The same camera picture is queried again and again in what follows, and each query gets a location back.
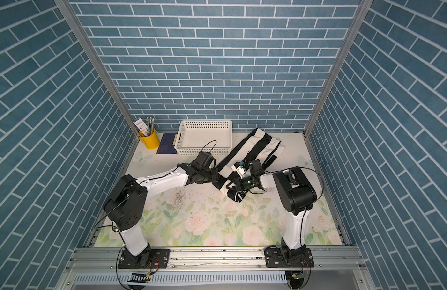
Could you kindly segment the black white striped pillowcase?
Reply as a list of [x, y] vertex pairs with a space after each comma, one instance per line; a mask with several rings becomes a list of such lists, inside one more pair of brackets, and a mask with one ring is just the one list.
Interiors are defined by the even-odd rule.
[[226, 186], [239, 175], [232, 169], [236, 163], [247, 163], [259, 160], [263, 169], [268, 169], [275, 160], [284, 152], [285, 146], [281, 140], [256, 128], [249, 133], [231, 152], [216, 166], [219, 179], [213, 185], [225, 196], [236, 203], [241, 202], [247, 195], [247, 191], [235, 191]]

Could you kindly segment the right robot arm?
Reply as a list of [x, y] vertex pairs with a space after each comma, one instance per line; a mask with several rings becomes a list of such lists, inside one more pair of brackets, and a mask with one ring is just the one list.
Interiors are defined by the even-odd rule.
[[232, 167], [236, 177], [225, 185], [229, 192], [257, 194], [273, 190], [278, 193], [280, 201], [287, 211], [286, 230], [282, 238], [282, 249], [286, 254], [298, 254], [306, 242], [306, 220], [314, 203], [321, 197], [305, 173], [308, 167], [294, 166], [284, 170], [269, 172], [260, 161], [250, 161], [246, 166]]

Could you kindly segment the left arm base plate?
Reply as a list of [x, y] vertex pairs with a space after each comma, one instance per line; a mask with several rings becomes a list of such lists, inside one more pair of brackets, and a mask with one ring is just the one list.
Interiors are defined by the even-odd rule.
[[137, 256], [132, 255], [127, 249], [121, 252], [118, 268], [119, 269], [165, 269], [169, 263], [170, 249], [154, 248], [145, 249]]

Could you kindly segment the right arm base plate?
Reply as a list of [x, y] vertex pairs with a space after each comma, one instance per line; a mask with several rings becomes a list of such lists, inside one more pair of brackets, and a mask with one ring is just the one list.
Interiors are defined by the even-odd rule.
[[268, 246], [264, 249], [267, 268], [313, 268], [315, 266], [313, 254], [305, 245], [290, 250], [286, 246]]

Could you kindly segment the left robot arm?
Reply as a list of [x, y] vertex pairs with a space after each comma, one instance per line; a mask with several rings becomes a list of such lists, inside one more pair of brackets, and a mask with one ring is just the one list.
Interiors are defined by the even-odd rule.
[[140, 219], [147, 198], [189, 184], [218, 181], [216, 159], [200, 151], [191, 163], [179, 163], [166, 172], [134, 178], [124, 175], [116, 183], [104, 205], [107, 217], [117, 226], [126, 252], [133, 258], [149, 254], [150, 245], [141, 231]]

